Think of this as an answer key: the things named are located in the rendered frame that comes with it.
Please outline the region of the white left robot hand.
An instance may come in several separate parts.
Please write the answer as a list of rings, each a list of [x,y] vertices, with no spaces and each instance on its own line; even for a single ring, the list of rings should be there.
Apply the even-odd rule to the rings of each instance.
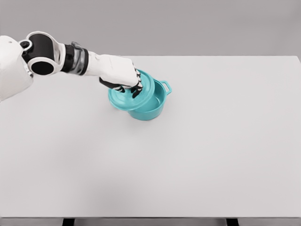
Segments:
[[[143,90],[141,73],[129,58],[114,55],[99,55],[99,82],[106,87],[125,93],[128,89],[132,98]]]

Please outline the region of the teal pot lid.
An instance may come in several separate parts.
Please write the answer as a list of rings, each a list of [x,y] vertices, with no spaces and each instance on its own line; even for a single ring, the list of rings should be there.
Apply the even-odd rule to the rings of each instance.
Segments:
[[[108,91],[109,101],[117,109],[131,111],[142,107],[150,101],[155,90],[154,79],[143,70],[139,70],[139,72],[141,74],[143,89],[136,98],[132,98],[133,94],[130,89],[126,89],[125,93],[121,93],[113,89]]]

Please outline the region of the teal pot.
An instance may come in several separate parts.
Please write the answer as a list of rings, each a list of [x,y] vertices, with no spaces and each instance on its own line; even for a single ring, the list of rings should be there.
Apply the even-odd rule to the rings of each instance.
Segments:
[[[166,102],[166,97],[172,92],[172,88],[167,81],[154,80],[155,90],[150,100],[138,109],[128,111],[134,119],[149,121],[158,117]]]

